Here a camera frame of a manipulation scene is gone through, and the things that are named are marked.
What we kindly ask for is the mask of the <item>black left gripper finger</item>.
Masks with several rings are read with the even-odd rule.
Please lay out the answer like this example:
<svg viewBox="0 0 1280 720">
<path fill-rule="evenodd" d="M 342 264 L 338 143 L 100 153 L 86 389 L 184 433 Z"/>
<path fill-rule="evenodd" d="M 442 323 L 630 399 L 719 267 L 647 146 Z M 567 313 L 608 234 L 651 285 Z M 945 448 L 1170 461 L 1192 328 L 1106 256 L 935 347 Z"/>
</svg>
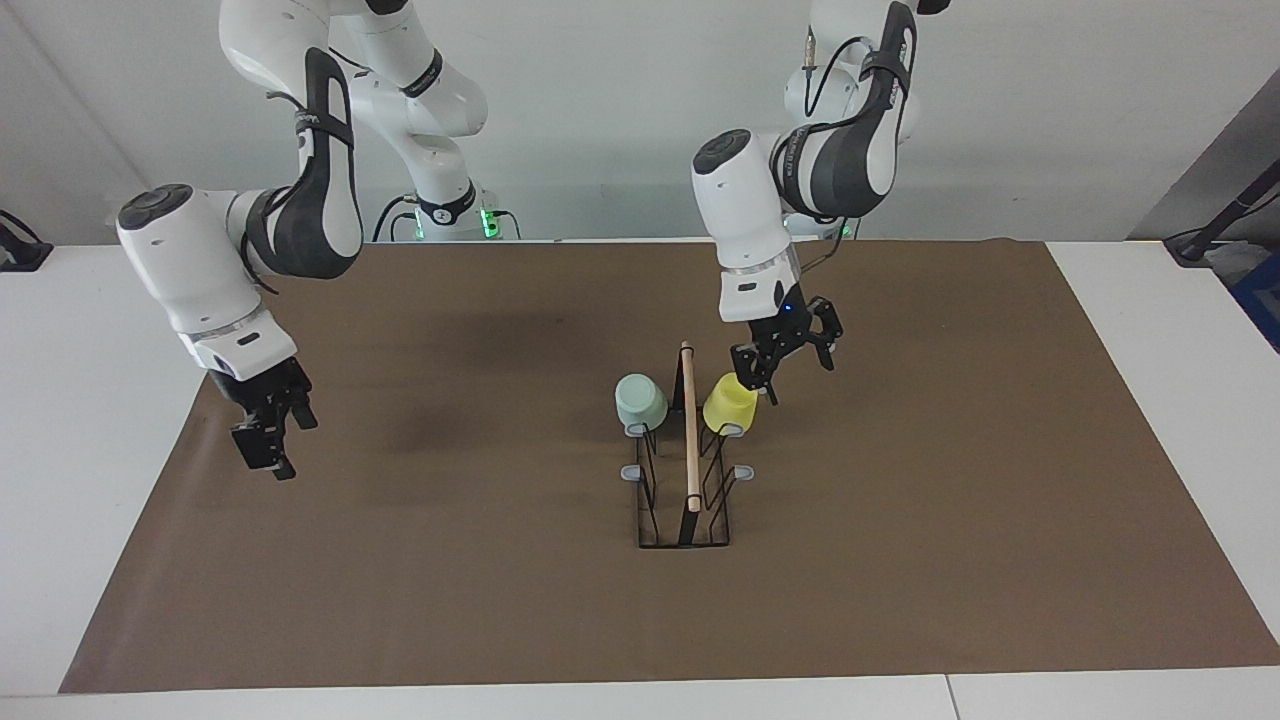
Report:
<svg viewBox="0 0 1280 720">
<path fill-rule="evenodd" d="M 773 374 L 788 354 L 785 342 L 751 342 L 732 347 L 733 372 L 739 383 L 750 391 L 763 393 L 771 402 L 780 404 L 773 388 Z"/>
<path fill-rule="evenodd" d="M 844 325 L 835 305 L 828 299 L 814 297 L 810 301 L 810 314 L 820 324 L 819 331 L 810 332 L 810 343 L 815 347 L 819 364 L 827 372 L 832 372 L 835 369 L 832 352 L 836 342 L 844 334 Z"/>
</svg>

